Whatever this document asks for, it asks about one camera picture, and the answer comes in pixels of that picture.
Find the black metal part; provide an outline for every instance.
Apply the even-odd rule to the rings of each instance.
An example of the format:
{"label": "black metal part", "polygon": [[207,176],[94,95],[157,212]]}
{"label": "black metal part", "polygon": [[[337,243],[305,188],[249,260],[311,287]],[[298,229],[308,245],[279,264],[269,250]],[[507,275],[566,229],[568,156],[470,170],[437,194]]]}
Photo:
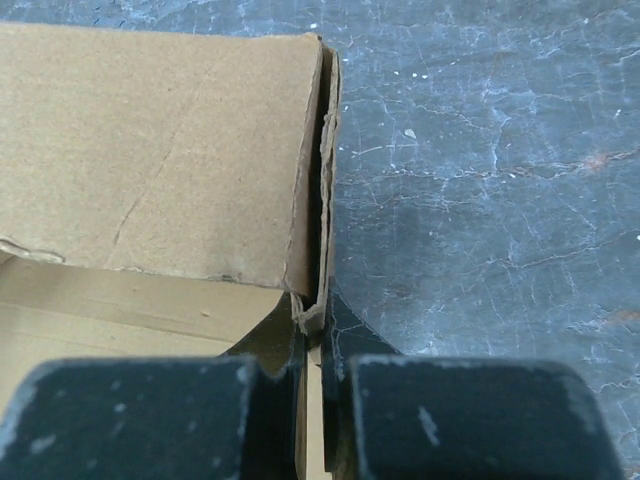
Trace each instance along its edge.
{"label": "black metal part", "polygon": [[306,339],[288,295],[264,322],[218,358],[40,366],[0,427],[0,478],[304,478]]}
{"label": "black metal part", "polygon": [[399,353],[353,313],[340,288],[332,283],[322,337],[322,410],[324,417],[325,469],[337,469],[339,445],[344,442],[351,409],[351,394],[346,388],[349,359],[364,353]]}
{"label": "black metal part", "polygon": [[[325,461],[335,479],[622,478],[573,371],[399,355],[335,284],[326,322]],[[44,364],[0,427],[0,479],[303,479],[307,347],[285,294],[217,358]]]}
{"label": "black metal part", "polygon": [[353,358],[339,479],[622,479],[591,391],[550,362]]}

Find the brown cardboard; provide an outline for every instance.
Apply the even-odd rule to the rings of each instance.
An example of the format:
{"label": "brown cardboard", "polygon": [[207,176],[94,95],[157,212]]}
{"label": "brown cardboard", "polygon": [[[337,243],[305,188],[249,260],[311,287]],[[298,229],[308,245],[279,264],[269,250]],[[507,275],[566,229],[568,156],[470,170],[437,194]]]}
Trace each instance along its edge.
{"label": "brown cardboard", "polygon": [[0,24],[0,91],[0,250],[283,289],[319,328],[339,65],[318,37]]}
{"label": "brown cardboard", "polygon": [[314,35],[0,23],[0,414],[45,360],[220,354],[281,290],[318,331],[339,97]]}

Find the cardboard edge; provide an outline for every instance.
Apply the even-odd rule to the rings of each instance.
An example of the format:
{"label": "cardboard edge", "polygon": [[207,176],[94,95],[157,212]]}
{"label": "cardboard edge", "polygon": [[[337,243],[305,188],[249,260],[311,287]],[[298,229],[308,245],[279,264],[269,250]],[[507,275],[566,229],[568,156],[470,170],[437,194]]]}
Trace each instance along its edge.
{"label": "cardboard edge", "polygon": [[294,319],[307,335],[314,335],[324,327],[324,313],[327,303],[329,278],[334,274],[335,240],[333,228],[333,200],[336,181],[336,140],[340,126],[340,98],[342,96],[342,78],[338,53],[323,45],[323,74],[321,96],[328,97],[324,108],[323,126],[320,140],[321,157],[321,213],[320,213],[320,259],[319,284],[315,302],[306,310],[297,310],[299,299],[293,301]]}
{"label": "cardboard edge", "polygon": [[312,266],[317,262],[318,252],[314,248],[313,218],[314,186],[313,172],[316,162],[314,150],[315,130],[320,104],[320,83],[323,70],[323,45],[316,35],[306,35],[306,39],[317,44],[315,73],[307,102],[304,136],[297,159],[294,182],[293,204],[291,206],[291,226],[287,245],[287,261],[284,265],[282,289],[311,297],[317,292],[318,278]]}

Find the cardboard flap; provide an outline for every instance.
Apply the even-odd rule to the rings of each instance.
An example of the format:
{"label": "cardboard flap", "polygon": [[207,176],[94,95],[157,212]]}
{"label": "cardboard flap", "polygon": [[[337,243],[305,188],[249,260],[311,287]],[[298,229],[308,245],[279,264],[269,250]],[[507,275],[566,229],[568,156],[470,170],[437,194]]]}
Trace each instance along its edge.
{"label": "cardboard flap", "polygon": [[313,35],[0,24],[0,250],[315,298],[323,63]]}
{"label": "cardboard flap", "polygon": [[309,335],[316,334],[324,327],[324,313],[327,304],[329,278],[334,274],[335,237],[333,232],[333,192],[336,181],[336,139],[340,128],[340,98],[342,78],[338,53],[323,47],[323,73],[319,90],[318,111],[323,112],[319,122],[320,132],[320,245],[318,294],[316,301],[306,310],[296,311],[302,329]]}

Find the white speck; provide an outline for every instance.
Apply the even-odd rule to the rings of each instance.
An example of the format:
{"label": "white speck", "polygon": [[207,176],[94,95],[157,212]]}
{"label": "white speck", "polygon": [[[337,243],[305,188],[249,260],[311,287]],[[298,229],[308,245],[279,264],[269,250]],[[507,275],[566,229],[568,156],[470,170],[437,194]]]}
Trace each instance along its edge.
{"label": "white speck", "polygon": [[246,366],[240,367],[236,370],[236,378],[240,383],[247,383],[249,381],[249,372]]}
{"label": "white speck", "polygon": [[31,452],[31,455],[38,455],[53,445],[55,441],[56,436],[53,434],[48,437],[36,438],[31,442],[31,445],[29,445],[29,452]]}
{"label": "white speck", "polygon": [[424,433],[427,434],[431,445],[433,445],[434,447],[439,446],[440,439],[436,435],[438,433],[438,426],[424,407],[418,408],[418,418],[420,419],[420,423],[422,423],[422,429],[424,430]]}

